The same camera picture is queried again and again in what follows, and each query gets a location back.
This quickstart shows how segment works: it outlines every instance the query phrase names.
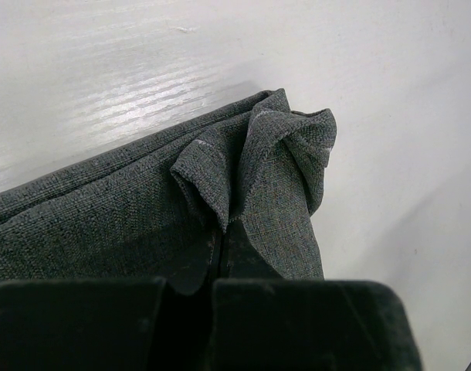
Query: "black plastic part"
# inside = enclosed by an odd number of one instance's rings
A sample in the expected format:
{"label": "black plastic part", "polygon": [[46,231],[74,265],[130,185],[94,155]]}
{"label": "black plastic part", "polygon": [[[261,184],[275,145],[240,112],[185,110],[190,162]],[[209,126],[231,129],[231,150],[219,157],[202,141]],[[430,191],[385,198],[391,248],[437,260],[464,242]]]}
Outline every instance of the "black plastic part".
{"label": "black plastic part", "polygon": [[397,296],[369,282],[218,280],[212,369],[420,370]]}
{"label": "black plastic part", "polygon": [[147,369],[206,370],[212,317],[209,285],[189,296],[165,290]]}
{"label": "black plastic part", "polygon": [[0,369],[145,369],[166,280],[0,284]]}

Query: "folded fabric flap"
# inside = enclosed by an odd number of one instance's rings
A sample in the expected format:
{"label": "folded fabric flap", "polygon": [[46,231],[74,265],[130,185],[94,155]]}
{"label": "folded fabric flap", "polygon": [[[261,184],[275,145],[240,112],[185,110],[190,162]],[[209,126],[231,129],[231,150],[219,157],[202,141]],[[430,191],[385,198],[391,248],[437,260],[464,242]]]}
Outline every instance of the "folded fabric flap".
{"label": "folded fabric flap", "polygon": [[220,228],[227,230],[232,183],[246,131],[247,122],[228,120],[215,124],[188,145],[171,167],[190,212],[203,225],[214,213]]}
{"label": "folded fabric flap", "polygon": [[267,101],[252,111],[239,163],[241,220],[251,244],[283,277],[321,278],[310,214],[323,196],[335,120],[329,110],[274,111]]}

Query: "gray tweed fabric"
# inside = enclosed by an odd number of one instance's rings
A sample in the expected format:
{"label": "gray tweed fabric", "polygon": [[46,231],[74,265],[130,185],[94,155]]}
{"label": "gray tweed fabric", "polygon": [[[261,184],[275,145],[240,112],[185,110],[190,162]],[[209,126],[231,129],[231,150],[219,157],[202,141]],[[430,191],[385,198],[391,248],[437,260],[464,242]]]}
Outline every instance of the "gray tweed fabric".
{"label": "gray tweed fabric", "polygon": [[310,215],[335,135],[329,110],[263,91],[4,192],[0,281],[149,276],[236,218],[284,277],[323,277]]}

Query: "white table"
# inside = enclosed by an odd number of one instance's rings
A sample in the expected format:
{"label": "white table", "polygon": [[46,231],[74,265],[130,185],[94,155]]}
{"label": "white table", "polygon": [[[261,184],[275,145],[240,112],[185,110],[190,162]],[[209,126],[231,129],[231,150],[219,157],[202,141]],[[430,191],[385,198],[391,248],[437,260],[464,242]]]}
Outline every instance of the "white table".
{"label": "white table", "polygon": [[471,360],[471,1],[0,1],[0,192],[263,89],[330,107],[328,278]]}

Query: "wrinkled fabric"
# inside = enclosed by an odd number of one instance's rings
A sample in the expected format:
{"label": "wrinkled fabric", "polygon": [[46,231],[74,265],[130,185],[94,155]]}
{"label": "wrinkled fabric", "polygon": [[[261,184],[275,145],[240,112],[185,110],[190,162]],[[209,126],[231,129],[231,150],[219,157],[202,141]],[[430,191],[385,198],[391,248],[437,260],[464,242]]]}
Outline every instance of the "wrinkled fabric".
{"label": "wrinkled fabric", "polygon": [[336,125],[263,91],[0,194],[0,281],[151,276],[241,219],[285,278],[322,278],[310,222]]}

